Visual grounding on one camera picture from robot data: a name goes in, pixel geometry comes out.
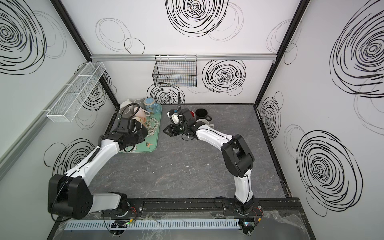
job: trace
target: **white mug handle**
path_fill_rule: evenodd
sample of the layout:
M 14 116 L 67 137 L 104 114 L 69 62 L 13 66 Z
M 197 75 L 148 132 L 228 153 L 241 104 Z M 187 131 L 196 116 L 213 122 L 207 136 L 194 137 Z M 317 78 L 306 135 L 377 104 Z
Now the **white mug handle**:
M 148 112 L 147 110 L 144 110 L 144 109 L 143 109 L 143 111 L 146 113 L 145 115 L 146 115 L 147 117 L 149 117 L 149 116 L 151 115 L 151 113 Z

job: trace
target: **table surface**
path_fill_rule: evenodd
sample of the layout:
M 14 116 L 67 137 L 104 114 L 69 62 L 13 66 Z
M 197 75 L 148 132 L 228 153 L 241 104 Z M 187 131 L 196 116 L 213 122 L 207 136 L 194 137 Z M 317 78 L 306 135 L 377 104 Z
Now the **table surface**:
M 205 108 L 215 129 L 246 140 L 255 161 L 251 173 L 256 198 L 284 197 L 271 155 L 252 105 L 183 105 L 192 111 Z M 163 129 L 170 124 L 164 105 L 156 150 L 113 156 L 89 185 L 93 193 L 122 192 L 128 198 L 213 198 L 233 197 L 233 175 L 226 169 L 221 152 L 204 141 L 169 137 Z

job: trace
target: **blue mug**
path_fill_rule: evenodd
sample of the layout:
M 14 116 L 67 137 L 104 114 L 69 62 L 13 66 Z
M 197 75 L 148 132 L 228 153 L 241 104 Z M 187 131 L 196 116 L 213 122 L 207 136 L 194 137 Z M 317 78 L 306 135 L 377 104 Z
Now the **blue mug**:
M 146 98 L 144 99 L 144 105 L 145 109 L 152 114 L 156 114 L 160 112 L 160 105 L 155 102 L 155 99 L 153 98 Z

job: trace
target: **mesh basket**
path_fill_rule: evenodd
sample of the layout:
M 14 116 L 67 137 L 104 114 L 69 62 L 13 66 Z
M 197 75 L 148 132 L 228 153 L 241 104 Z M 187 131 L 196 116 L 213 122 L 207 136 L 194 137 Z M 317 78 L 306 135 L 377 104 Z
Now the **mesh basket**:
M 102 62 L 88 62 L 48 111 L 53 122 L 71 122 L 105 71 Z
M 175 58 L 170 59 L 169 57 L 169 55 L 155 56 L 156 63 L 152 73 L 155 86 L 158 83 L 168 83 L 178 87 L 196 87 L 196 55 L 180 56 L 185 58 L 184 60 L 180 60 L 180 58 L 179 60 L 174 60 Z

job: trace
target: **black corner post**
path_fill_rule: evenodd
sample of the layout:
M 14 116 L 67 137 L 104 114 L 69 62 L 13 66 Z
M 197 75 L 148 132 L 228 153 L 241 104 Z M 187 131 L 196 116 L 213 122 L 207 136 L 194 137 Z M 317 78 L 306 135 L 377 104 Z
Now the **black corner post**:
M 85 59 L 87 61 L 92 61 L 91 59 L 91 52 L 88 50 L 87 46 L 85 45 L 83 39 L 81 38 L 79 32 L 77 31 L 75 25 L 73 24 L 71 17 L 69 16 L 67 10 L 65 9 L 64 5 L 62 4 L 61 0 L 51 0 L 51 3 L 53 7 L 56 9 L 56 12 L 59 14 L 61 20 L 67 27 L 68 31 L 70 32 L 73 40 L 79 47 L 81 53 L 84 55 Z M 111 88 L 109 87 L 108 83 L 106 82 L 104 76 L 102 75 L 99 80 L 101 86 L 103 87 L 104 91 L 108 95 L 109 99 L 111 100 L 113 106 L 116 109 L 119 109 L 120 104 L 117 101 L 115 95 L 113 94 Z
M 309 2 L 311 0 L 301 0 L 299 3 L 299 6 L 296 9 L 296 12 L 292 18 L 292 21 L 288 27 L 287 32 L 285 33 L 285 36 L 283 38 L 283 41 L 281 42 L 281 45 L 279 47 L 279 50 L 277 51 L 277 57 L 275 62 L 272 64 L 271 68 L 268 71 L 268 74 L 264 80 L 263 86 L 261 87 L 261 90 L 259 94 L 257 95 L 255 106 L 257 107 L 260 102 L 262 101 L 262 98 L 265 94 L 266 89 L 268 88 L 269 83 L 271 82 L 277 67 L 280 64 L 280 61 L 283 59 L 284 53 L 291 41 L 291 38 L 293 37 L 293 34 L 296 31 L 297 26 L 299 25 L 299 22 L 301 20 L 301 17 L 303 16 Z

